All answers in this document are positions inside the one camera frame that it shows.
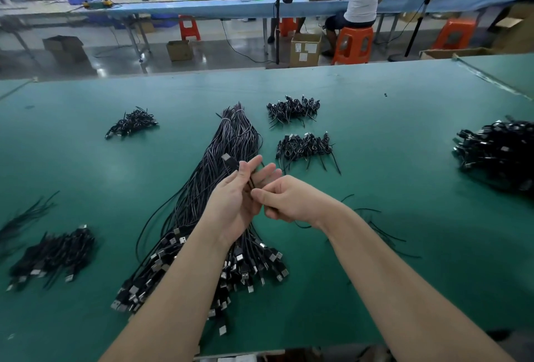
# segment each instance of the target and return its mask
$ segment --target gray floor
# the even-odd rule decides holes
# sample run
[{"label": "gray floor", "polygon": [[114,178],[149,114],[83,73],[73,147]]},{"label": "gray floor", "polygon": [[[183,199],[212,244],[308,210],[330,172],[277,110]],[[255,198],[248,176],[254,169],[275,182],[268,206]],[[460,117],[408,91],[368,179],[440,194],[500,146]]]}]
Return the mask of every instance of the gray floor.
[{"label": "gray floor", "polygon": [[[471,40],[473,46],[487,42],[489,35],[485,28],[492,21],[496,12],[483,17],[477,32]],[[389,35],[392,18],[386,17],[379,35],[384,41]],[[435,41],[444,20],[427,18],[419,31],[412,52],[414,55],[428,49]],[[166,43],[179,40],[179,27],[157,29],[148,34],[152,54],[147,55],[147,62],[142,66],[129,43],[125,30],[112,28],[33,28],[21,31],[20,35],[35,55],[35,60],[22,49],[10,34],[0,35],[0,79],[20,79],[38,77],[40,81],[85,79],[97,77],[115,77],[124,75],[143,75],[170,72],[188,72],[203,70],[229,70],[238,68],[264,68],[265,61],[275,60],[275,48],[268,46],[269,54],[264,55],[262,21],[198,21],[202,41],[191,41],[194,57],[191,61],[171,62]],[[321,20],[306,19],[303,32],[320,33]],[[386,61],[388,55],[403,53],[414,28],[414,23],[399,21],[394,39],[390,44],[373,44],[371,61]],[[54,35],[76,35],[84,43],[89,61],[60,65],[53,56],[43,48],[42,39]],[[289,61],[291,38],[282,38],[280,43],[280,60]],[[321,57],[319,65],[329,65],[330,59]]]}]

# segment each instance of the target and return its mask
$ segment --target orange stool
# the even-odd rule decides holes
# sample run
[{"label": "orange stool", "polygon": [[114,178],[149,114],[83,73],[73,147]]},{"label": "orange stool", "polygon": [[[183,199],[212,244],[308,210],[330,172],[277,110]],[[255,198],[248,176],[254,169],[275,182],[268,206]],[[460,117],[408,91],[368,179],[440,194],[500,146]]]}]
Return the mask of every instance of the orange stool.
[{"label": "orange stool", "polygon": [[[475,32],[476,21],[471,19],[449,19],[445,26],[439,32],[432,49],[439,50],[459,50],[467,48],[471,36]],[[449,43],[449,36],[453,33],[461,33],[460,40]]]},{"label": "orange stool", "polygon": [[[342,50],[341,45],[345,39],[347,39],[347,47]],[[367,47],[362,50],[365,39],[367,39]],[[337,37],[337,45],[331,65],[336,62],[340,64],[367,64],[372,42],[373,28],[342,28]]]},{"label": "orange stool", "polygon": [[280,23],[278,25],[280,28],[280,35],[282,37],[287,37],[287,34],[290,31],[296,31],[297,30],[297,22],[296,19],[292,17],[285,17],[283,19],[280,19]]},{"label": "orange stool", "polygon": [[193,19],[192,16],[184,16],[182,14],[179,14],[178,17],[181,17],[183,19],[189,19],[191,22],[191,27],[187,28],[185,27],[185,24],[183,21],[179,21],[180,24],[180,33],[182,34],[182,40],[185,40],[186,37],[196,37],[197,41],[200,41],[200,33],[199,28],[197,27],[197,21]]}]

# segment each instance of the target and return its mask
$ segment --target paper label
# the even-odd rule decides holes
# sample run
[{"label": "paper label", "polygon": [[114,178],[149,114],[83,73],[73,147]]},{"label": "paper label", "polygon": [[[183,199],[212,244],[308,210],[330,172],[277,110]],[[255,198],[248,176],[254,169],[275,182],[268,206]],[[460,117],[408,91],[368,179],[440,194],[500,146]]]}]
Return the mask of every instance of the paper label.
[{"label": "paper label", "polygon": [[317,52],[317,44],[304,44],[304,51],[310,54],[315,54]]}]

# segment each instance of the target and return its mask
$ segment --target black shorts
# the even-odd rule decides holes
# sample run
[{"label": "black shorts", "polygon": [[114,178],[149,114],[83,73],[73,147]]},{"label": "black shorts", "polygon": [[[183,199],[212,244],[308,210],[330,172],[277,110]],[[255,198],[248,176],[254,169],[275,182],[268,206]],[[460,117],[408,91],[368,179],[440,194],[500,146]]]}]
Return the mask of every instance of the black shorts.
[{"label": "black shorts", "polygon": [[374,21],[365,21],[361,23],[355,23],[348,21],[344,16],[345,12],[337,12],[335,15],[330,16],[325,21],[325,29],[330,31],[341,30],[342,28],[370,28]]}]

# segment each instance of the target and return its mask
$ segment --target blue plastic sheet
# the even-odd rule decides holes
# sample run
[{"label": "blue plastic sheet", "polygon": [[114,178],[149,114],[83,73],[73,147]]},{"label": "blue plastic sheet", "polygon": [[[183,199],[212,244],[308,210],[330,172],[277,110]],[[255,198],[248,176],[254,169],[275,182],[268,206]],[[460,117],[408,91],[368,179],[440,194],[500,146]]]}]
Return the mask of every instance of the blue plastic sheet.
[{"label": "blue plastic sheet", "polygon": [[[424,0],[384,0],[378,5],[378,13],[402,13],[417,11]],[[462,12],[504,5],[515,0],[433,0],[427,12]],[[349,1],[314,1],[293,0],[292,3],[280,4],[282,17],[331,16],[347,9]],[[237,19],[245,17],[267,18],[275,15],[275,0],[242,2],[240,0],[210,1],[176,1],[124,3],[106,10],[112,17],[124,17],[130,14],[186,14],[205,18]]]}]

